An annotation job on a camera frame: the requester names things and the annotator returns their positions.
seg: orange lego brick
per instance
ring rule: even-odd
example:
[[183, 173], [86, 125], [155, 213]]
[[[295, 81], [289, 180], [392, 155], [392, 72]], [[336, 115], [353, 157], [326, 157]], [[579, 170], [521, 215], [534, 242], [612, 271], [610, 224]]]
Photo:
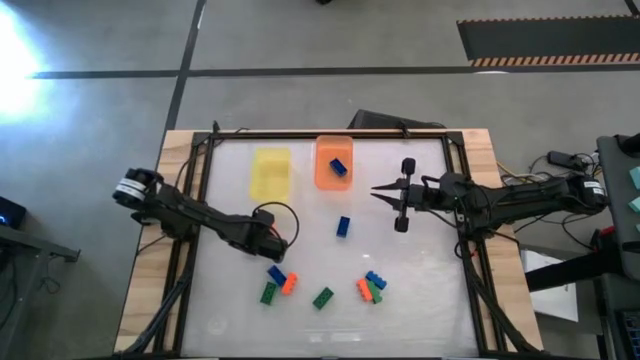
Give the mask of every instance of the orange lego brick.
[[373, 295], [371, 295], [371, 291], [369, 290], [369, 286], [367, 285], [367, 280], [360, 279], [358, 280], [358, 290], [360, 290], [360, 295], [362, 295], [362, 299], [364, 301], [373, 300]]
[[296, 285], [297, 281], [298, 275], [296, 273], [289, 273], [289, 275], [287, 275], [287, 281], [282, 286], [282, 293], [285, 295], [291, 295], [293, 287]]

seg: wooden table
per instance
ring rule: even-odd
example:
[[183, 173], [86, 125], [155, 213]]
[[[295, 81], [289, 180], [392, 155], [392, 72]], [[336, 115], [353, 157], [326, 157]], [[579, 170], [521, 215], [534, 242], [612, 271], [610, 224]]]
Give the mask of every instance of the wooden table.
[[[389, 130], [370, 131], [388, 132]], [[489, 187], [502, 186], [488, 130], [447, 129], [440, 131], [463, 132], [471, 176], [476, 183]], [[157, 168], [158, 172], [165, 177], [167, 183], [173, 184], [175, 182], [180, 166], [189, 157], [194, 132], [198, 131], [169, 131], [167, 133]], [[198, 188], [197, 181], [200, 178], [200, 173], [201, 166], [197, 166], [193, 189]], [[503, 226], [500, 228], [500, 232], [513, 236], [513, 230], [510, 226]], [[139, 246], [142, 247], [160, 236], [159, 227], [146, 227], [142, 232]], [[147, 248], [137, 257], [115, 343], [115, 351], [124, 350], [131, 345], [158, 310], [167, 275], [171, 244], [171, 239], [163, 239], [154, 246]], [[495, 237], [487, 241], [487, 252], [498, 303], [529, 343], [538, 349], [542, 349], [542, 340], [516, 244], [509, 240]], [[490, 316], [484, 305], [481, 306], [487, 342], [490, 348], [495, 348]], [[173, 339], [177, 309], [178, 304], [174, 306], [169, 317], [169, 326], [165, 338], [165, 344], [168, 344], [168, 346], [170, 346]]]

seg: black floor line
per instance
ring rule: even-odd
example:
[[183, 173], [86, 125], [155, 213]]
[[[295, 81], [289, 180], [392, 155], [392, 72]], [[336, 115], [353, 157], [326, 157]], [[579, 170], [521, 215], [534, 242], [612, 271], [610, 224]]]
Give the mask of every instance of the black floor line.
[[362, 75], [443, 75], [474, 74], [500, 71], [506, 73], [574, 73], [640, 71], [640, 64], [588, 64], [538, 66], [420, 66], [420, 67], [345, 67], [345, 68], [282, 68], [282, 69], [211, 69], [190, 70], [191, 78], [233, 77], [303, 77], [303, 76], [362, 76]]
[[177, 77], [179, 70], [42, 71], [28, 79], [139, 79]]
[[180, 73], [176, 80], [176, 87], [173, 90], [171, 96], [171, 104], [169, 105], [169, 111], [167, 113], [167, 121], [164, 125], [165, 132], [168, 130], [174, 130], [176, 128], [176, 122], [178, 121], [178, 112], [180, 111], [180, 103], [182, 102], [182, 95], [187, 85], [187, 77], [189, 75], [189, 68], [191, 67], [191, 60], [193, 59], [193, 52], [196, 47], [196, 40], [198, 39], [198, 30], [200, 29], [200, 20], [204, 12], [204, 7], [207, 4], [207, 0], [198, 0], [196, 3], [196, 9], [193, 13], [193, 19], [191, 19], [191, 28], [189, 29], [189, 36], [187, 37], [187, 44], [184, 48], [184, 54], [182, 56], [182, 63], [180, 64]]
[[[474, 74], [501, 71], [506, 73], [573, 73], [640, 71], [640, 64], [585, 64], [585, 65], [531, 65], [531, 66], [416, 66], [416, 67], [342, 67], [342, 68], [267, 68], [267, 69], [200, 69], [188, 70], [187, 78], [233, 77], [303, 77], [303, 76], [363, 76], [363, 75], [444, 75]], [[122, 78], [175, 78], [180, 70], [135, 71], [47, 71], [34, 73], [30, 79], [122, 79]]]

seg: black box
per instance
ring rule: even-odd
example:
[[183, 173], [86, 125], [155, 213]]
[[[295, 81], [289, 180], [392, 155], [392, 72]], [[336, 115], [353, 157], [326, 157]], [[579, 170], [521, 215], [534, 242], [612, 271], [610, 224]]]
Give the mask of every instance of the black box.
[[19, 229], [27, 209], [0, 196], [0, 226]]

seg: bright light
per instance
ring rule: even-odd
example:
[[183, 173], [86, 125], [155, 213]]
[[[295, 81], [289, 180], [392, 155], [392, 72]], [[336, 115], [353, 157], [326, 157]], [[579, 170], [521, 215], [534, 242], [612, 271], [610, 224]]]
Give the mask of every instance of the bright light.
[[18, 116], [35, 106], [38, 81], [25, 77], [38, 70], [38, 62], [21, 36], [18, 17], [0, 3], [0, 124], [20, 120]]

